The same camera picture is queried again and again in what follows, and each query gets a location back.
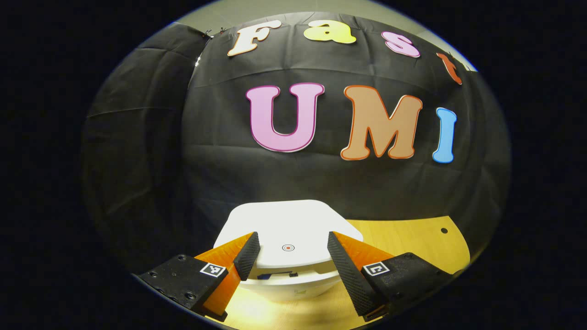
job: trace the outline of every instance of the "letter u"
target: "letter u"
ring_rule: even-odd
[[[248,90],[253,139],[265,149],[284,153],[308,146],[316,132],[316,102],[324,90],[318,83],[297,83],[289,88],[298,99],[298,123],[291,134],[278,133],[273,126],[273,100],[280,93],[279,87],[260,86]]]

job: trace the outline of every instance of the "letter m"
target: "letter m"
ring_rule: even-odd
[[[395,137],[387,153],[393,159],[407,159],[414,155],[414,135],[422,101],[404,95],[388,116],[379,92],[369,86],[352,85],[345,88],[345,96],[353,102],[353,123],[348,147],[340,151],[345,160],[361,160],[369,156],[367,134],[371,136],[375,155],[381,157]]]

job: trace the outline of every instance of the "wooden surface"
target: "wooden surface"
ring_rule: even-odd
[[[348,221],[363,234],[365,243],[393,255],[412,252],[451,274],[470,262],[467,243],[450,217]],[[342,282],[317,297],[283,302],[239,287],[226,312],[222,323],[239,330],[346,330],[367,324],[357,316]]]

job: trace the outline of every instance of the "blue letter i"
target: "blue letter i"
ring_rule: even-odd
[[[457,121],[457,115],[443,107],[436,109],[436,115],[440,118],[440,138],[438,149],[432,154],[432,158],[438,163],[450,163],[454,159],[454,123]]]

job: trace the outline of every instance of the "black fabric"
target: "black fabric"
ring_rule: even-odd
[[[178,23],[153,35],[112,72],[86,119],[86,204],[108,246],[136,274],[197,252],[179,127],[207,39]]]
[[[266,40],[250,52],[229,58],[236,31],[279,19]],[[308,22],[333,19],[348,24],[354,44],[306,39]],[[391,51],[381,32],[399,33],[420,51],[417,59]],[[452,59],[462,86],[449,76],[444,53],[423,39],[392,26],[348,15],[320,12],[276,15],[244,23],[215,35],[204,49],[190,83],[181,123],[183,162],[195,210],[206,219],[212,246],[230,211],[243,203],[316,199],[347,219],[405,220],[449,215],[467,240],[475,259],[488,244],[504,209],[511,146],[501,110],[477,72]],[[320,83],[316,133],[295,153],[277,153],[258,145],[251,135],[248,89],[275,85],[274,126],[289,133],[296,125],[296,98],[290,85]],[[376,88],[387,111],[403,95],[423,102],[415,154],[393,160],[373,152],[361,161],[345,161],[352,103],[349,85]],[[440,132],[436,109],[457,114],[449,164],[432,153]],[[367,147],[372,150],[370,139]]]

